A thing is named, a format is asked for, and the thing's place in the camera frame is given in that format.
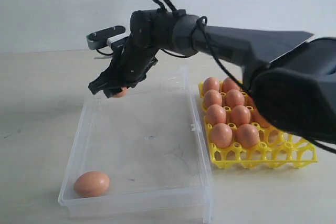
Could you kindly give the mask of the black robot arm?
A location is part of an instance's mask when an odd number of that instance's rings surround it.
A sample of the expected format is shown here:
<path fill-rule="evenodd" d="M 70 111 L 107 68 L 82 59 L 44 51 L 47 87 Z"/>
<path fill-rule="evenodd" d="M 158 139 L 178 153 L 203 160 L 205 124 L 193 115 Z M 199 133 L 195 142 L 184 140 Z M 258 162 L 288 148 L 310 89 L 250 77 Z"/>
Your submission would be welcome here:
<path fill-rule="evenodd" d="M 314 143 L 335 143 L 335 39 L 305 31 L 263 31 L 207 26 L 204 18 L 139 10 L 130 34 L 112 44 L 109 67 L 89 84 L 107 97 L 135 87 L 166 49 L 183 57 L 198 52 L 241 67 L 243 90 L 276 128 Z"/>

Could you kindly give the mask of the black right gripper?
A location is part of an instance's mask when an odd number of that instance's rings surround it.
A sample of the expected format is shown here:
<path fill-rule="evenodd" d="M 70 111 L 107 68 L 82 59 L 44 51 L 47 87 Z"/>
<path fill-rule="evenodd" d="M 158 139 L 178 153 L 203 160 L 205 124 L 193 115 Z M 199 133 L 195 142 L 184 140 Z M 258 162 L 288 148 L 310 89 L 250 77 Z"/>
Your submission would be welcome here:
<path fill-rule="evenodd" d="M 129 36 L 121 56 L 114 58 L 104 76 L 89 83 L 88 88 L 93 95 L 103 91 L 107 98 L 122 91 L 123 87 L 137 85 L 145 75 L 145 70 L 154 59 L 157 47 L 141 47 L 136 44 L 133 36 Z"/>

